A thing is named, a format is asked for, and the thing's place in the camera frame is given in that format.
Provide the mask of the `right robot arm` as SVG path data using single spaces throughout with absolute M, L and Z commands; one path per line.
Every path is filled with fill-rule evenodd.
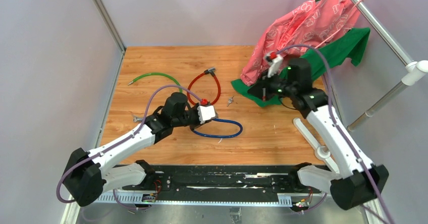
M 281 57 L 267 57 L 268 69 L 262 72 L 248 93 L 267 101 L 274 96 L 286 97 L 324 141 L 320 145 L 299 118 L 293 123 L 314 149 L 327 169 L 304 162 L 294 166 L 288 178 L 289 188 L 302 192 L 311 187 L 330 194 L 343 210 L 378 199 L 389 172 L 384 165 L 376 165 L 343 131 L 327 94 L 313 86 L 310 63 L 301 58 L 289 61 L 287 76 L 282 78 Z

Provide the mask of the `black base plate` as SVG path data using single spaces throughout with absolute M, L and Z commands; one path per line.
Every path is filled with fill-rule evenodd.
M 153 165 L 151 184 L 123 190 L 150 193 L 160 189 L 159 201 L 196 203 L 274 203 L 279 194 L 320 195 L 313 187 L 295 187 L 291 165 Z

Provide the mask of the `pink patterned garment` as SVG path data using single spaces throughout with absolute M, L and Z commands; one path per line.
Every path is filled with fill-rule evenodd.
M 240 79 L 247 86 L 254 84 L 269 67 L 264 60 L 269 52 L 293 45 L 294 48 L 286 49 L 282 57 L 300 57 L 307 51 L 304 45 L 316 47 L 343 24 L 340 32 L 320 47 L 344 36 L 360 16 L 357 7 L 355 12 L 351 12 L 354 4 L 351 0 L 309 0 L 276 19 L 258 40 Z

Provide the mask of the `pink clothes hanger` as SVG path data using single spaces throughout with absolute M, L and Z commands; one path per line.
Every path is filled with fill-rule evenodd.
M 351 12 L 355 12 L 357 10 L 357 6 L 362 3 L 364 0 L 358 0 L 353 7 L 351 8 Z M 345 24 L 343 24 L 342 26 L 339 26 L 339 28 L 332 33 L 330 36 L 328 36 L 324 41 L 322 41 L 319 45 L 317 45 L 315 48 L 318 49 L 320 46 L 322 46 L 324 43 L 326 43 L 327 41 L 329 41 L 330 39 L 332 39 L 338 32 L 340 32 L 340 30 L 343 28 Z

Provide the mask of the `red cable lock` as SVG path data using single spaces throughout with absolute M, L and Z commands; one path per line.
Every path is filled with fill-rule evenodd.
M 209 84 L 209 82 L 207 80 L 203 80 L 202 82 L 204 83 L 204 85 L 200 84 L 200 89 L 203 91 L 207 91 L 209 93 L 209 96 L 212 97 L 212 100 L 210 101 L 212 105 L 216 104 L 218 102 L 218 100 L 220 99 L 221 96 L 221 92 L 222 92 L 222 88 L 221 88 L 221 84 L 220 81 L 215 73 L 216 68 L 215 67 L 211 67 L 208 68 L 206 70 L 204 70 L 201 74 L 199 74 L 198 76 L 196 76 L 188 85 L 187 89 L 191 90 L 192 87 L 194 86 L 195 83 L 198 83 L 198 81 L 205 77 L 205 76 L 210 76 L 213 79 L 212 84 Z

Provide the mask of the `green t-shirt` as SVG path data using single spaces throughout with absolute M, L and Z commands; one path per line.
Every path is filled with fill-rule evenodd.
M 330 68 L 341 65 L 346 58 L 350 58 L 352 65 L 356 67 L 362 61 L 369 35 L 370 28 L 368 27 L 352 28 L 344 36 L 320 48 L 319 51 L 327 59 Z M 322 59 L 315 51 L 311 49 L 308 50 L 308 52 L 305 53 L 302 58 L 308 60 L 311 65 L 311 79 L 313 81 L 317 80 L 326 72 L 326 68 Z M 245 85 L 241 79 L 233 80 L 231 85 L 235 91 L 254 101 L 260 107 L 282 104 L 278 96 L 274 96 L 267 101 L 262 101 L 248 94 L 247 90 L 249 89 L 249 86 Z

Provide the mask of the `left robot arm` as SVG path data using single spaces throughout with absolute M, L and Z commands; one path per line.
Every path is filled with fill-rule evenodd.
M 198 128 L 218 114 L 206 99 L 190 106 L 187 96 L 174 92 L 164 105 L 145 115 L 141 123 L 127 134 L 101 147 L 85 151 L 74 150 L 66 164 L 58 189 L 65 186 L 76 202 L 85 207 L 103 193 L 123 186 L 137 185 L 142 190 L 154 186 L 154 170 L 143 161 L 118 167 L 122 160 L 135 152 L 167 138 L 177 127 Z

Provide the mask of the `silver key with ring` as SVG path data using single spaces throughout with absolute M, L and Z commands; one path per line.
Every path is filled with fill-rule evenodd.
M 233 99 L 234 97 L 232 96 L 232 97 L 230 97 L 229 99 L 228 99 L 228 103 L 227 103 L 227 107 L 229 107 L 229 105 L 234 101 L 234 99 Z

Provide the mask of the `metal clothes rack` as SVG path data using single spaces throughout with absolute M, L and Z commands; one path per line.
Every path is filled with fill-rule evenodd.
M 372 28 L 359 66 L 332 70 L 339 115 L 375 163 L 427 174 L 427 0 L 359 0 Z

